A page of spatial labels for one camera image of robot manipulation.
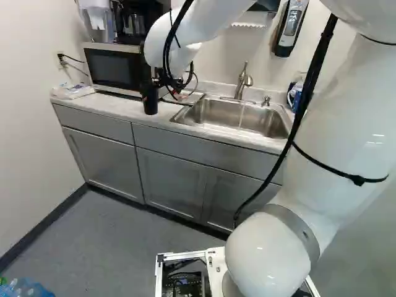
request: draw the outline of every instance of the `microwave window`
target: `microwave window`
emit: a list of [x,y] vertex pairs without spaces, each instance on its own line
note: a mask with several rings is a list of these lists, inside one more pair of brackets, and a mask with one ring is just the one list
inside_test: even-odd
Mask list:
[[93,80],[131,84],[128,59],[116,56],[92,55],[90,71]]

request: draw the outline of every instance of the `faucet handle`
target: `faucet handle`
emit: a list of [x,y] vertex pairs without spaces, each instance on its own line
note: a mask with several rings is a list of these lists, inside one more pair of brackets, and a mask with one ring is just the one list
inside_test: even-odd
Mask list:
[[245,64],[243,66],[243,69],[241,71],[241,73],[239,74],[240,79],[244,79],[244,76],[246,75],[246,68],[248,67],[248,62],[245,61]]
[[271,100],[271,97],[265,96],[265,97],[264,97],[264,101],[261,103],[261,107],[263,107],[263,106],[270,106],[270,100]]

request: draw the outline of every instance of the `electrical outlet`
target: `electrical outlet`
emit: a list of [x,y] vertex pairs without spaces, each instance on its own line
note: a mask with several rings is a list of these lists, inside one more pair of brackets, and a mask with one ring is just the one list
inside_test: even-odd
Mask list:
[[65,69],[67,66],[66,65],[62,65],[61,64],[61,60],[60,60],[60,58],[58,57],[58,54],[63,54],[64,52],[63,51],[57,51],[57,52],[55,52],[55,61],[56,61],[56,66],[58,67],[58,69],[59,70],[63,70],[63,69]]

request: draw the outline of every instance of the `coffee maker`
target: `coffee maker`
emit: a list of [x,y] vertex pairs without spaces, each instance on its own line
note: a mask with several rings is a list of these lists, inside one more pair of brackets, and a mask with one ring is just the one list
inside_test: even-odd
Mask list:
[[169,8],[156,0],[112,0],[116,42],[141,44],[154,22]]

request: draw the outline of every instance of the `baseboard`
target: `baseboard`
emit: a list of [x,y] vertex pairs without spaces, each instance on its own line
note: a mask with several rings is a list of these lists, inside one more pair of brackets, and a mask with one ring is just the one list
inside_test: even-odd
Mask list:
[[147,204],[144,204],[144,205],[140,204],[138,202],[135,202],[135,201],[130,200],[128,198],[125,198],[123,196],[120,196],[120,195],[117,195],[115,193],[112,193],[112,192],[109,192],[107,190],[104,190],[104,189],[102,189],[100,187],[96,187],[96,186],[93,186],[93,185],[89,184],[88,188],[91,191],[93,191],[93,192],[96,192],[98,194],[106,196],[107,198],[116,200],[118,202],[121,202],[121,203],[126,204],[126,205],[131,206],[131,207],[134,207],[136,209],[140,209],[140,210],[144,210],[146,212],[150,212],[150,213],[152,213],[154,215],[158,215],[158,216],[163,217],[163,218],[165,218],[167,220],[171,220],[171,221],[174,221],[176,223],[182,224],[182,225],[184,225],[186,227],[189,227],[189,228],[195,229],[197,231],[200,231],[202,233],[205,233],[207,235],[216,237],[216,238],[218,238],[220,240],[226,241],[227,238],[229,237],[229,234],[227,234],[225,232],[214,230],[211,227],[207,227],[207,226],[203,226],[203,225],[198,224],[198,223],[191,222],[189,220],[186,220],[185,218],[178,217],[177,215],[174,215],[172,213],[166,212],[164,210],[156,209],[155,207],[152,207],[152,206],[147,205]]
[[23,253],[52,223],[67,212],[88,191],[85,183],[72,193],[65,201],[59,204],[49,215],[47,215],[36,227],[31,229],[18,243],[10,248],[0,257],[0,274]]

